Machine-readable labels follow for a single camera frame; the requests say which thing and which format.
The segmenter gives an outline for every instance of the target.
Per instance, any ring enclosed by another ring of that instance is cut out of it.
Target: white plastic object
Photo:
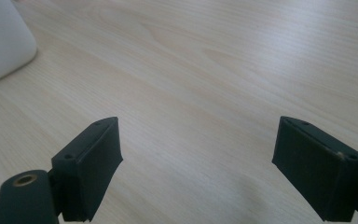
[[[0,0],[0,77],[30,62],[36,54],[34,36],[10,0]]]

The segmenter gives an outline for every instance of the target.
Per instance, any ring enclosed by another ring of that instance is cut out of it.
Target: wooden table
[[[117,116],[92,223],[322,223],[271,158],[282,115],[358,150],[358,1],[14,4],[38,54],[0,80],[0,185]]]

